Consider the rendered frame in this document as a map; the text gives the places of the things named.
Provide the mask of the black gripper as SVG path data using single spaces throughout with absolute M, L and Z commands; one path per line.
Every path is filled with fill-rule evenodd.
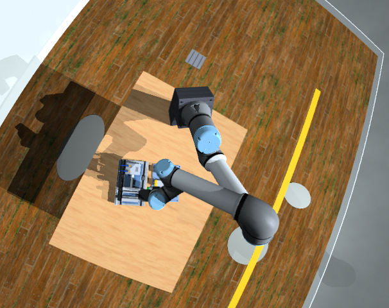
M 152 189 L 152 190 L 151 190 Z M 156 187 L 150 187 L 150 189 L 143 189 L 139 191 L 138 200 L 148 202 L 148 197 L 152 191 L 156 190 Z

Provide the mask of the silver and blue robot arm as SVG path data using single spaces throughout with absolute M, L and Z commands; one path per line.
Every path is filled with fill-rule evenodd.
M 265 245 L 276 233 L 279 217 L 269 204 L 249 195 L 227 165 L 226 156 L 220 150 L 220 133 L 211 119 L 210 110 L 207 103 L 192 101 L 183 108 L 181 116 L 190 129 L 200 164 L 212 173 L 218 185 L 175 167 L 172 161 L 164 158 L 155 165 L 155 172 L 164 186 L 150 193 L 149 206 L 160 210 L 185 192 L 231 214 L 248 243 Z

